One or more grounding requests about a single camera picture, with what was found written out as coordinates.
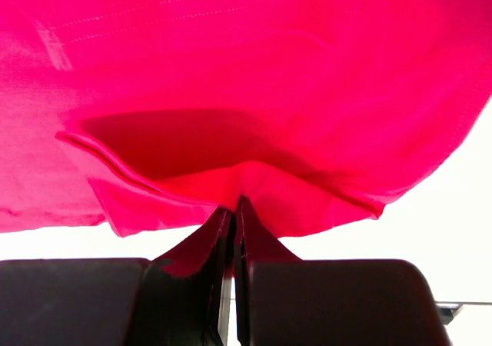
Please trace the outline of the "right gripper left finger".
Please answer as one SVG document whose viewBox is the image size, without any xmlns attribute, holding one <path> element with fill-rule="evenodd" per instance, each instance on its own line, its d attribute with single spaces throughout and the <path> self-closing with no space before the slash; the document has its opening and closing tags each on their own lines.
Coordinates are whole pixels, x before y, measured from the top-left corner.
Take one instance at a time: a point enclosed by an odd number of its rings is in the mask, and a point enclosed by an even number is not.
<svg viewBox="0 0 492 346">
<path fill-rule="evenodd" d="M 1 263 L 3 345 L 224 345 L 231 213 L 162 256 Z"/>
</svg>

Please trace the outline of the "crimson t shirt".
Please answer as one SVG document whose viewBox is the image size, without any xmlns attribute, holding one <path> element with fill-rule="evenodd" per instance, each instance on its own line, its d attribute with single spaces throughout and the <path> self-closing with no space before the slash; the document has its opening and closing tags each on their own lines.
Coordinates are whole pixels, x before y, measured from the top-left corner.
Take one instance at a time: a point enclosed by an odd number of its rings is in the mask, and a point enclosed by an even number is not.
<svg viewBox="0 0 492 346">
<path fill-rule="evenodd" d="M 378 218 L 490 94 L 491 0 L 1 0 L 1 230 Z"/>
</svg>

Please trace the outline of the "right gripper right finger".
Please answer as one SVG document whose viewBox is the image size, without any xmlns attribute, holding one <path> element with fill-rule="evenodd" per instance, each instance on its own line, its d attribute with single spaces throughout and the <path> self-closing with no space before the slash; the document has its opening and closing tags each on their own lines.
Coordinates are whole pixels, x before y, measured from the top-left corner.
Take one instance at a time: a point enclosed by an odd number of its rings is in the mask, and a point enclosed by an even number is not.
<svg viewBox="0 0 492 346">
<path fill-rule="evenodd" d="M 305 261 L 241 197 L 234 215 L 242 345 L 448 345 L 430 287 L 397 259 Z"/>
</svg>

